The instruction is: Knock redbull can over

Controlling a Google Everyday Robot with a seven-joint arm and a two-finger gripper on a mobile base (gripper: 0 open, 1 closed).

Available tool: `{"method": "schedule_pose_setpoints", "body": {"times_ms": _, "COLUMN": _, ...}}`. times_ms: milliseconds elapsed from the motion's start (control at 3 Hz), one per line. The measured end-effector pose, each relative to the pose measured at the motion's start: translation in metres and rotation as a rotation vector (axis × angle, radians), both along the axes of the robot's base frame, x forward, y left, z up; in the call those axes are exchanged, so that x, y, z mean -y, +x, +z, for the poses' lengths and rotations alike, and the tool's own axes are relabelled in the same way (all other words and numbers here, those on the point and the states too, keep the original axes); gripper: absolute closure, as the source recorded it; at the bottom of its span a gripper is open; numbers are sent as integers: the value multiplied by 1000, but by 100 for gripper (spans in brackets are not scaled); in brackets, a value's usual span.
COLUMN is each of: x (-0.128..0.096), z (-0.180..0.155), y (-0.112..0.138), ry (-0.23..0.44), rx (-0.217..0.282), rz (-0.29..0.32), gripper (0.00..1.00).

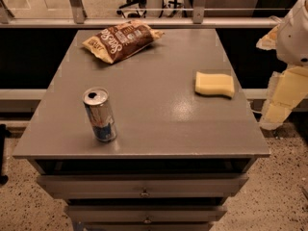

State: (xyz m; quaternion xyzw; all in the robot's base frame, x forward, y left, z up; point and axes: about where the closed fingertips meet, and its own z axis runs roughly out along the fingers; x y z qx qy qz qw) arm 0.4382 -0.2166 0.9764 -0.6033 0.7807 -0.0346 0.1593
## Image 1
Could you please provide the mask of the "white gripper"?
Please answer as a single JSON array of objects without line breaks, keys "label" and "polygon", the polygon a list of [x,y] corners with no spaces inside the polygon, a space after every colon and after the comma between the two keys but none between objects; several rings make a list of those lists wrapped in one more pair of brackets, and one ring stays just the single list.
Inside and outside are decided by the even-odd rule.
[{"label": "white gripper", "polygon": [[297,0],[280,25],[261,37],[256,47],[276,49],[280,61],[293,64],[282,73],[273,72],[269,78],[267,99],[259,124],[265,130],[275,130],[308,95],[307,0]]}]

